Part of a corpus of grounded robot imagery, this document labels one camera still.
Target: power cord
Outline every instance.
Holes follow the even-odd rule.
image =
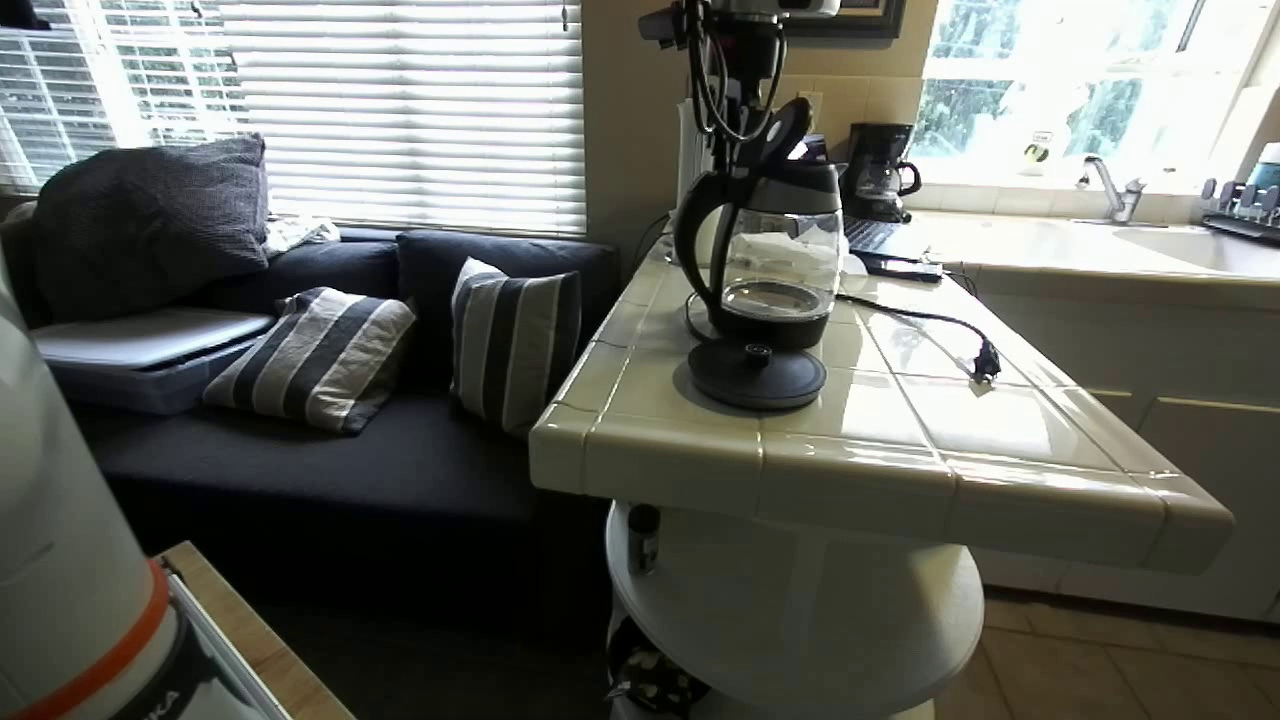
[[[976,357],[973,357],[973,374],[970,374],[973,383],[990,389],[990,383],[1002,376],[1002,351],[997,351],[993,336],[990,336],[983,329],[962,320],[962,318],[915,314],[915,309],[896,309],[896,306],[878,306],[878,299],[847,298],[847,291],[835,291],[835,299],[843,299],[843,306],[863,306],[863,309],[883,314],[883,318],[913,318],[913,320],[932,320],[932,326],[962,326],[962,329],[970,329],[970,334],[982,341],[982,347],[976,347]]]

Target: black and white striped pillow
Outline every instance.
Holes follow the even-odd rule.
[[[578,357],[573,278],[504,278],[469,257],[453,284],[453,398],[472,416],[528,434]]]
[[[296,291],[275,329],[229,366],[204,389],[204,402],[328,434],[361,434],[389,402],[411,320],[402,299],[336,290]]]

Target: coffee maker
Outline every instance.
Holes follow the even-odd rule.
[[[909,142],[913,126],[847,126],[847,168],[841,177],[847,239],[913,222],[904,198],[922,192],[922,168],[904,160]]]

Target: wall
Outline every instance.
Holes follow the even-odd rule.
[[[1250,85],[1240,88],[1234,117],[1221,134],[1221,144],[1212,152],[1215,177],[1250,177],[1253,160],[1269,142],[1280,142],[1280,11],[1273,11],[1269,42],[1257,56],[1257,67],[1250,72]]]
[[[584,0],[592,238],[637,254],[675,205],[680,51],[645,45],[637,20],[669,0]],[[830,144],[851,119],[915,119],[937,0],[909,0],[890,50],[793,42],[780,100],[803,92]]]
[[[913,126],[925,88],[925,56],[937,0],[909,0],[899,42],[890,50],[856,50],[793,35],[793,59],[780,97],[807,97],[816,130],[830,144],[847,135],[847,126]]]

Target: white pedestal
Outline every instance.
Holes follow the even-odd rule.
[[[625,512],[613,506],[606,533],[613,590],[663,657],[714,684],[695,720],[932,715],[982,642],[963,544],[663,510],[658,562],[633,578]]]

